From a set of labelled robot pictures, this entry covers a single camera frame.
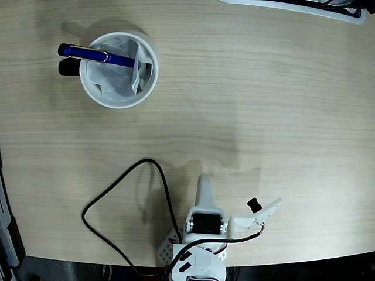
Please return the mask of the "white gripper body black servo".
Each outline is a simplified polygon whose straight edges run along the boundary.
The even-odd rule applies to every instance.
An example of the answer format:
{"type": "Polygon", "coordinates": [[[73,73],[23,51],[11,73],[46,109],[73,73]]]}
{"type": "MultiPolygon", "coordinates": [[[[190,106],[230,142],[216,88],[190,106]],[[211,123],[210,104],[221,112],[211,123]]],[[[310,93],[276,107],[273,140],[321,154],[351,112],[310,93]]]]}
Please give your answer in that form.
{"type": "Polygon", "coordinates": [[[200,239],[224,239],[224,221],[220,214],[193,214],[185,224],[183,243],[200,239]]]}

